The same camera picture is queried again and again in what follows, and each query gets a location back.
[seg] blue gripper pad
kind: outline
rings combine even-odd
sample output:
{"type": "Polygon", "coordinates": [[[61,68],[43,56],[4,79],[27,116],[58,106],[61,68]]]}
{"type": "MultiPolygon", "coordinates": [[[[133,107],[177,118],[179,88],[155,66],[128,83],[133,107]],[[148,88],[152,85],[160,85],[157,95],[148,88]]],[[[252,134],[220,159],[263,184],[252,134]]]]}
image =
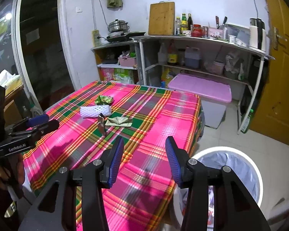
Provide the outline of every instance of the blue gripper pad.
{"type": "Polygon", "coordinates": [[[27,127],[35,127],[37,125],[44,124],[49,121],[49,116],[47,114],[39,115],[34,118],[30,118],[27,122],[27,127]]]}
{"type": "Polygon", "coordinates": [[[116,138],[111,149],[107,149],[103,152],[101,160],[105,159],[105,164],[103,171],[101,172],[101,182],[105,188],[111,188],[116,182],[123,152],[124,142],[121,136],[116,138]]]}
{"type": "Polygon", "coordinates": [[[189,187],[188,183],[192,181],[193,173],[186,167],[189,155],[184,149],[178,148],[174,138],[168,136],[165,144],[173,180],[179,188],[189,187]]]}

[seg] silver screw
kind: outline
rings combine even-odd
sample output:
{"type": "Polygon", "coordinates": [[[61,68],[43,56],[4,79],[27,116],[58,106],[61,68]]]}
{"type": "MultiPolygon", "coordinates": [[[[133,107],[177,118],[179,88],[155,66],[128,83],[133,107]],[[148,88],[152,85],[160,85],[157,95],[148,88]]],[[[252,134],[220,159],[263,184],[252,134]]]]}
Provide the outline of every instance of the silver screw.
{"type": "Polygon", "coordinates": [[[67,167],[61,167],[61,168],[59,169],[59,172],[60,172],[61,174],[64,174],[66,171],[67,171],[67,167]]]}
{"type": "Polygon", "coordinates": [[[229,166],[224,166],[223,171],[225,171],[226,173],[229,173],[231,172],[231,168],[229,166]]]}
{"type": "Polygon", "coordinates": [[[98,166],[100,164],[102,164],[102,161],[100,159],[96,159],[93,161],[93,165],[95,165],[95,166],[98,166]]]}
{"type": "Polygon", "coordinates": [[[196,159],[189,159],[189,160],[188,160],[188,163],[189,163],[190,165],[196,165],[196,164],[197,164],[197,160],[196,160],[196,159]]]}

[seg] yellow label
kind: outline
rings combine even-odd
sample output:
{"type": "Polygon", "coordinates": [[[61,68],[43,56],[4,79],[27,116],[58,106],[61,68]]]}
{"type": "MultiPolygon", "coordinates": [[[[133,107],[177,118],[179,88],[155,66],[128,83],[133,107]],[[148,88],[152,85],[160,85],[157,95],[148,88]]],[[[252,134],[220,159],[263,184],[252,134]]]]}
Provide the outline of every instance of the yellow label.
{"type": "Polygon", "coordinates": [[[178,62],[178,55],[176,55],[176,54],[168,54],[168,62],[177,63],[178,62]]]}

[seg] green bottle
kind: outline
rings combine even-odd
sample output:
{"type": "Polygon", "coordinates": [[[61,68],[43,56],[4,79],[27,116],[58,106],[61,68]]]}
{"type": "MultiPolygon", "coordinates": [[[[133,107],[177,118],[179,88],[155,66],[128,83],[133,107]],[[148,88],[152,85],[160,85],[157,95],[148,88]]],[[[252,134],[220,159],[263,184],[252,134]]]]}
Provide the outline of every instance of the green bottle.
{"type": "Polygon", "coordinates": [[[242,123],[243,124],[242,130],[241,130],[242,133],[245,134],[248,131],[249,125],[251,123],[251,119],[253,118],[253,116],[254,116],[254,111],[251,109],[250,112],[248,113],[246,121],[242,123]]]}
{"type": "Polygon", "coordinates": [[[187,25],[187,20],[186,20],[186,15],[185,13],[182,14],[182,20],[181,20],[181,34],[184,30],[188,29],[188,25],[187,25]]]}

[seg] plaid tablecloth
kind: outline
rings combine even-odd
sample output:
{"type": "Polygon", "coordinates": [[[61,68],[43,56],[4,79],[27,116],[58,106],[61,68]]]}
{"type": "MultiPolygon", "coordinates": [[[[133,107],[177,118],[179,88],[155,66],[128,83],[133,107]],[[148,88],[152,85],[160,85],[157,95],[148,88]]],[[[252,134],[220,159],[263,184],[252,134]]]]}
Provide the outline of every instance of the plaid tablecloth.
{"type": "MultiPolygon", "coordinates": [[[[180,148],[191,151],[201,132],[197,95],[120,83],[93,82],[71,94],[47,112],[60,122],[59,129],[44,136],[24,155],[32,190],[38,195],[62,166],[85,166],[124,139],[119,174],[110,190],[103,190],[110,230],[154,230],[172,197],[175,186],[165,152],[173,136],[180,148]],[[94,105],[98,95],[114,97],[112,117],[133,118],[129,128],[106,127],[101,137],[97,119],[83,119],[80,106],[94,105]]],[[[77,230],[82,230],[81,187],[76,197],[77,230]]]]}

